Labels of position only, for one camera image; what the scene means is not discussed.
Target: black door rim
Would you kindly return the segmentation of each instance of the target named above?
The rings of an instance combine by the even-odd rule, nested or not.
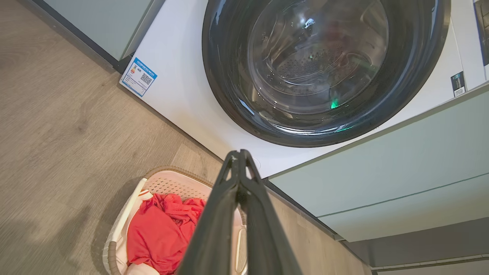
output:
[[[202,56],[209,85],[223,110],[243,129],[275,144],[303,148],[333,145],[361,136],[388,121],[409,103],[439,59],[451,8],[450,0],[399,0],[395,3],[380,0],[389,22],[389,47],[379,72],[364,89],[372,100],[361,102],[353,111],[335,109],[336,115],[347,114],[335,121],[336,125],[326,125],[312,135],[294,135],[277,129],[257,115],[259,111],[250,109],[250,101],[245,96],[246,89],[254,87],[250,72],[242,62],[245,57],[240,52],[243,47],[239,47],[239,42],[243,44],[248,40],[252,26],[236,24],[236,20],[246,22],[249,16],[251,18],[247,19],[253,23],[253,16],[243,11],[253,10],[250,5],[254,2],[258,1],[209,0],[202,29]],[[244,15],[237,19],[236,14]],[[300,120],[291,123],[300,124]],[[324,129],[334,129],[338,125],[344,127],[321,134]]]

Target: sticker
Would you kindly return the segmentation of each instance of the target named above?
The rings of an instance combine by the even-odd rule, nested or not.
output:
[[[134,59],[133,64],[124,76],[122,83],[133,90],[137,95],[143,97],[144,93],[150,88],[157,75],[144,65],[138,58]]]
[[[455,97],[458,97],[459,95],[466,92],[465,78],[464,78],[463,71],[450,77],[450,79],[452,80],[453,94],[455,95]]]

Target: blue label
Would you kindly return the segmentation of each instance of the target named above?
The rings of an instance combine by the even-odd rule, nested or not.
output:
[[[136,57],[126,75],[124,75],[122,83],[135,94],[143,97],[157,77],[158,75],[155,72]]]

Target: qr code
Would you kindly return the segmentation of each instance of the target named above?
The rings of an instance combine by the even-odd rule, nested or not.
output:
[[[460,89],[457,89],[453,92],[455,94],[455,97],[458,97],[459,95],[465,93],[465,87],[461,87]]]
[[[151,83],[152,78],[150,78],[147,74],[143,73],[143,76],[141,76],[141,80],[149,85]]]

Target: cabinet door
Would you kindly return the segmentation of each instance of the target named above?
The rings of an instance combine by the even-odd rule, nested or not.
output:
[[[484,86],[477,93],[487,90]],[[464,100],[466,96],[446,103],[458,102],[447,109],[270,181],[317,217],[487,173],[489,92]]]
[[[489,217],[489,173],[373,206],[320,217],[349,242]]]
[[[45,0],[116,60],[136,32],[152,0]]]

